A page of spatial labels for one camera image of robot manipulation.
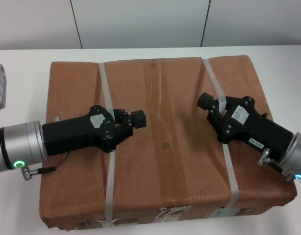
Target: metal lever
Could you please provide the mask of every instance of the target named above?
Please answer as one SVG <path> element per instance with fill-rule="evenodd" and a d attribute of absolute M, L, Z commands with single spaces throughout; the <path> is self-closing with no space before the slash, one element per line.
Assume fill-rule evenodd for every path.
<path fill-rule="evenodd" d="M 271 161 L 270 158 L 268 158 L 270 155 L 270 150 L 268 148 L 264 148 L 262 152 L 262 156 L 260 156 L 260 159 L 257 162 L 258 166 L 263 166 L 263 163 L 269 163 Z"/>

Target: green led ring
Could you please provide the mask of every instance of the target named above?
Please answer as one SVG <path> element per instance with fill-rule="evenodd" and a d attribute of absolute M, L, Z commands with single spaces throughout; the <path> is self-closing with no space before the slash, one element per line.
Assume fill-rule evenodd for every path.
<path fill-rule="evenodd" d="M 13 166 L 14 166 L 15 168 L 22 167 L 22 166 L 24 166 L 24 165 L 25 165 L 25 162 L 23 162 L 23 161 L 16 161 L 16 162 L 13 164 Z"/>

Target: blue led light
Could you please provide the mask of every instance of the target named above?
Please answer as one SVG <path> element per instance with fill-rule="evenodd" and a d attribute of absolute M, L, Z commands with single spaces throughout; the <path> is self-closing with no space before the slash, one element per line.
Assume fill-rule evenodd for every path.
<path fill-rule="evenodd" d="M 301 175 L 295 175 L 295 177 L 299 180 L 301 180 Z"/>

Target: white label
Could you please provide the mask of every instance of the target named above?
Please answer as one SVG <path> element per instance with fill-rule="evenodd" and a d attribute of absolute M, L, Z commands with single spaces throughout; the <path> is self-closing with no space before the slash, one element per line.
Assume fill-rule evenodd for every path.
<path fill-rule="evenodd" d="M 183 206 L 183 207 L 162 207 L 155 217 L 154 223 L 168 222 L 168 221 L 178 221 L 183 212 L 186 212 L 191 209 L 192 206 Z"/>
<path fill-rule="evenodd" d="M 244 125 L 245 121 L 248 119 L 248 116 L 249 113 L 242 106 L 238 105 L 231 117 Z"/>
<path fill-rule="evenodd" d="M 219 218 L 219 217 L 228 217 L 235 216 L 235 214 L 240 210 L 240 208 L 216 208 L 209 218 Z"/>
<path fill-rule="evenodd" d="M 101 227 L 103 228 L 107 228 L 107 222 L 105 220 L 97 220 L 97 221 L 94 221 L 94 223 L 99 223 L 101 225 Z M 111 221 L 111 226 L 110 227 L 120 227 L 120 226 L 128 226 L 128 225 L 136 225 L 137 222 L 130 222 L 130 219 L 113 219 Z"/>
<path fill-rule="evenodd" d="M 259 147 L 260 149 L 262 149 L 264 147 L 264 145 L 262 143 L 254 140 L 253 138 L 250 138 L 249 142 L 254 144 L 256 147 Z"/>
<path fill-rule="evenodd" d="M 253 214 L 256 208 L 216 208 L 208 218 L 239 216 Z"/>
<path fill-rule="evenodd" d="M 97 114 L 90 117 L 90 121 L 92 122 L 92 125 L 94 128 L 100 128 L 100 125 L 105 120 L 105 117 L 103 114 Z"/>

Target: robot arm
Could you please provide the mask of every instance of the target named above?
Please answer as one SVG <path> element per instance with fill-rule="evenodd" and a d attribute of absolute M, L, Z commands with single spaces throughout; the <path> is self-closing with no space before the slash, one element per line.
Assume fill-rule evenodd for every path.
<path fill-rule="evenodd" d="M 0 109 L 5 107 L 5 97 L 6 77 L 0 65 Z M 21 167 L 25 175 L 29 171 L 27 166 L 44 162 L 47 156 L 89 146 L 112 152 L 133 135 L 134 127 L 146 126 L 143 111 L 128 114 L 124 110 L 114 110 L 114 117 L 102 106 L 95 105 L 82 117 L 43 126 L 35 121 L 0 128 L 0 172 Z M 55 167 L 40 168 L 30 174 L 54 170 Z"/>
<path fill-rule="evenodd" d="M 208 110 L 207 120 L 218 134 L 218 141 L 243 141 L 262 152 L 259 165 L 268 163 L 278 172 L 301 180 L 301 134 L 295 135 L 259 114 L 254 108 L 255 101 L 249 96 L 235 98 L 226 96 L 224 116 L 218 111 L 219 102 L 203 93 L 198 106 Z"/>

